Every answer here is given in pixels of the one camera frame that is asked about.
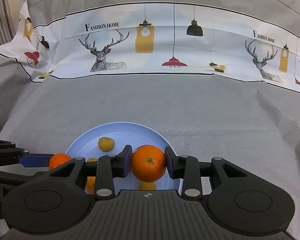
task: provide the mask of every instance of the deer head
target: deer head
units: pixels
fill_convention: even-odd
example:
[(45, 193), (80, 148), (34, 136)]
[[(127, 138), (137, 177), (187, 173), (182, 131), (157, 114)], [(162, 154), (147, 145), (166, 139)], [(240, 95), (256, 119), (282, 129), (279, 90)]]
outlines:
[(112, 38), (112, 42), (105, 45), (104, 48), (102, 50), (98, 50), (96, 45), (96, 40), (94, 40), (93, 45), (91, 47), (91, 44), (88, 43), (88, 38), (90, 33), (88, 34), (88, 36), (86, 37), (86, 39), (84, 40), (85, 43), (83, 43), (80, 39), (80, 43), (86, 48), (90, 50), (90, 53), (95, 55), (97, 57), (97, 61), (96, 62), (106, 62), (106, 55), (110, 53), (111, 51), (111, 46), (119, 44), (120, 42), (123, 42), (124, 40), (126, 40), (129, 37), (130, 32), (128, 32), (127, 36), (125, 38), (123, 38), (122, 33), (120, 33), (117, 29), (115, 29), (119, 34), (120, 34), (120, 39), (117, 40), (116, 42), (114, 42), (113, 38)]
[(259, 62), (258, 60), (258, 56), (256, 55), (256, 47), (253, 49), (253, 51), (251, 51), (251, 44), (254, 42), (255, 40), (251, 41), (248, 46), (247, 46), (247, 41), (245, 42), (245, 47), (247, 52), (253, 57), (252, 61), (253, 63), (256, 65), (256, 67), (259, 70), (262, 70), (262, 68), (267, 65), (267, 61), (271, 60), (275, 57), (275, 55), (277, 55), (278, 50), (276, 51), (276, 53), (274, 53), (274, 49), (273, 49), (273, 45), (272, 46), (272, 53), (269, 56), (269, 50), (268, 50), (268, 54), (266, 57), (263, 58), (263, 60), (261, 62)]

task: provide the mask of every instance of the round joint cover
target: round joint cover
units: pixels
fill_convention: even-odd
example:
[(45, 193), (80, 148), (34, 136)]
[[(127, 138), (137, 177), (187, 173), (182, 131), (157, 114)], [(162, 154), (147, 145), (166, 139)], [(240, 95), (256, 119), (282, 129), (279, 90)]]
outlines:
[(1, 212), (7, 224), (31, 234), (48, 234), (78, 223), (89, 208), (87, 194), (74, 183), (50, 177), (21, 185), (3, 199)]
[(286, 230), (295, 211), (288, 193), (260, 178), (227, 179), (211, 192), (207, 208), (220, 225), (243, 235)]

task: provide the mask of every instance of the ribbed black surface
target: ribbed black surface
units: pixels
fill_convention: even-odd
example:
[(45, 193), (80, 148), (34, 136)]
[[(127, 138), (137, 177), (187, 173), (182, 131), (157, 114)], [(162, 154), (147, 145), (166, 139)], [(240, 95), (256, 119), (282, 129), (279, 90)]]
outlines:
[(15, 229), (3, 240), (291, 240), (281, 232), (242, 236), (216, 224), (196, 201), (183, 200), (175, 190), (122, 190), (113, 200), (99, 201), (78, 225), (52, 235), (33, 236)]

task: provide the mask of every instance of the plate rim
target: plate rim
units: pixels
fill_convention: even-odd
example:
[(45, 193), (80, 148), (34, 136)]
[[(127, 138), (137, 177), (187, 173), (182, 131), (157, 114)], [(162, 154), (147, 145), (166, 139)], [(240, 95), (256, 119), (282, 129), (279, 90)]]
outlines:
[[(69, 149), (72, 147), (72, 145), (77, 141), (79, 140), (82, 136), (84, 136), (86, 133), (90, 132), (91, 130), (94, 130), (96, 128), (99, 128), (99, 127), (102, 127), (102, 126), (105, 126), (105, 125), (109, 125), (109, 124), (114, 124), (114, 123), (127, 123), (127, 124), (134, 124), (134, 125), (138, 125), (138, 126), (142, 126), (144, 128), (147, 128), (149, 130), (151, 130), (152, 132), (155, 132), (157, 135), (159, 135), (171, 148), (174, 152), (176, 152), (173, 148), (173, 146), (170, 144), (170, 142), (165, 138), (163, 137), (160, 133), (158, 133), (156, 130), (153, 130), (152, 128), (148, 127), (148, 126), (145, 126), (141, 123), (135, 123), (135, 122), (125, 122), (125, 121), (120, 121), (120, 122), (107, 122), (107, 123), (103, 123), (101, 125), (98, 125), (96, 127), (93, 127), (91, 129), (89, 129), (88, 131), (84, 132), (82, 135), (80, 135), (76, 140), (74, 140), (74, 142), (68, 147), (68, 149), (66, 150), (65, 154), (68, 153)], [(181, 187), (182, 187), (182, 180), (179, 179), (179, 188), (178, 188), (178, 192), (181, 192)]]

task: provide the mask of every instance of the plate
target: plate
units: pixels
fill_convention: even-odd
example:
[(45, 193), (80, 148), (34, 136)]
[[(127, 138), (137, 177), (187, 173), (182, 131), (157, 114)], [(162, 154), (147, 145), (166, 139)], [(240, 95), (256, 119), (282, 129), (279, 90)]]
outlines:
[[(99, 149), (98, 141), (101, 137), (110, 137), (115, 141), (114, 149), (103, 152)], [(171, 144), (162, 135), (149, 127), (132, 122), (111, 122), (99, 125), (85, 132), (66, 151), (66, 154), (74, 157), (99, 158), (108, 154), (119, 154), (126, 145), (131, 145), (134, 152), (138, 147), (150, 144), (158, 147), (164, 152), (165, 147)], [(114, 178), (114, 189), (116, 195), (120, 189), (137, 190), (140, 184), (131, 171), (125, 178)], [(155, 182), (157, 190), (181, 188), (181, 179), (170, 179), (168, 171)]]

